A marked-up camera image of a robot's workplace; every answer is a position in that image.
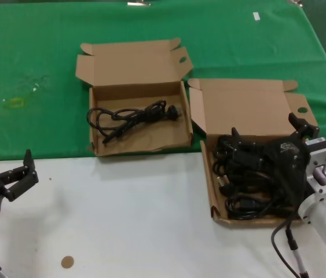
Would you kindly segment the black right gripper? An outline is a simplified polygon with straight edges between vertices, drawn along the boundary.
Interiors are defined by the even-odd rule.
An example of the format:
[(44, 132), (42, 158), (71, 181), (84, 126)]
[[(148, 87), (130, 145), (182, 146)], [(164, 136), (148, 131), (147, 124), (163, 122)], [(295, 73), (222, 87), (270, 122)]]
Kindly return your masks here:
[[(288, 116), (289, 123), (295, 131), (290, 137), (271, 140), (266, 143), (266, 157), (273, 167), (274, 180), (285, 193), (293, 208), (297, 209), (305, 199), (306, 157), (300, 141), (306, 137), (318, 137), (319, 128), (306, 119), (298, 118), (294, 113)], [(264, 161), (263, 143), (245, 141), (235, 127), (231, 129), (232, 159), (244, 167), (260, 171)]]

